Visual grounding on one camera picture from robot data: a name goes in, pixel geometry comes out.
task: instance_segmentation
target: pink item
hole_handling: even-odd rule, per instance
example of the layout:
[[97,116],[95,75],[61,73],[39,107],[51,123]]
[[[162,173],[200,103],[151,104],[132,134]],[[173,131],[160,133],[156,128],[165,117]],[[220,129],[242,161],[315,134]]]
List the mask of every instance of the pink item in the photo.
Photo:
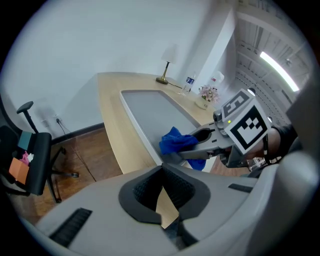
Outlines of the pink item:
[[200,95],[203,99],[205,99],[207,102],[218,102],[219,101],[219,94],[218,90],[210,85],[204,85],[199,88]]
[[27,151],[24,151],[24,154],[22,156],[22,159],[19,159],[22,163],[24,163],[25,165],[29,165],[29,159],[28,159],[29,154],[27,153]]

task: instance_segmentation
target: chair backrest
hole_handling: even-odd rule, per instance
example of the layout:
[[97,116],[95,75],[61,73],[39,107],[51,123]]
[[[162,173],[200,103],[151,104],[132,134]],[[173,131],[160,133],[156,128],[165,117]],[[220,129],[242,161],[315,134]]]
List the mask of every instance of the chair backrest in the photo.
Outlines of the chair backrest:
[[0,167],[9,170],[12,159],[17,151],[18,137],[8,127],[0,127]]
[[20,130],[9,118],[0,94],[0,169],[9,171],[12,159],[16,156]]

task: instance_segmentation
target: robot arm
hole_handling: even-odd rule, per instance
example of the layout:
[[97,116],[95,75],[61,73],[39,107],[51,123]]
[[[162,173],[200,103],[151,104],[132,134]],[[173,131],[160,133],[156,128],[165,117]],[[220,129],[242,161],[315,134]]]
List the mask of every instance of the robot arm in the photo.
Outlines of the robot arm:
[[209,159],[220,155],[228,168],[247,166],[245,154],[271,128],[257,99],[243,89],[213,113],[213,120],[190,133],[199,142],[179,151],[182,158]]

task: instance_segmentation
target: water bottle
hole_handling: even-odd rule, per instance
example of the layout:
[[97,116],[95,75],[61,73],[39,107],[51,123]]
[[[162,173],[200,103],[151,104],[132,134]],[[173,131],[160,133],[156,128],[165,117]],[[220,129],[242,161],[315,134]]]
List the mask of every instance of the water bottle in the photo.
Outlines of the water bottle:
[[192,88],[195,80],[196,80],[196,72],[194,72],[193,75],[188,76],[186,78],[180,94],[183,96],[186,96],[191,91],[191,88]]

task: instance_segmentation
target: black baseboard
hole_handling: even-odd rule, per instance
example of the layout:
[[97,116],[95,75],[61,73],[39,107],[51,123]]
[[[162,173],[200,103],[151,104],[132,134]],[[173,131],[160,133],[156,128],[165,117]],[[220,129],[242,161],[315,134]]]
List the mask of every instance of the black baseboard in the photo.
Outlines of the black baseboard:
[[77,136],[79,136],[79,135],[83,135],[83,134],[86,134],[86,133],[90,133],[90,132],[93,132],[93,131],[95,131],[95,130],[98,130],[98,129],[104,128],[104,127],[105,127],[105,124],[102,122],[102,123],[98,123],[98,124],[89,126],[89,127],[87,127],[87,128],[83,128],[83,129],[80,129],[80,130],[76,130],[76,131],[67,133],[66,136],[63,135],[63,136],[60,136],[60,137],[58,137],[58,138],[54,138],[54,139],[51,141],[51,145],[64,142],[64,141],[66,141],[66,140],[72,139],[72,138],[77,137]]

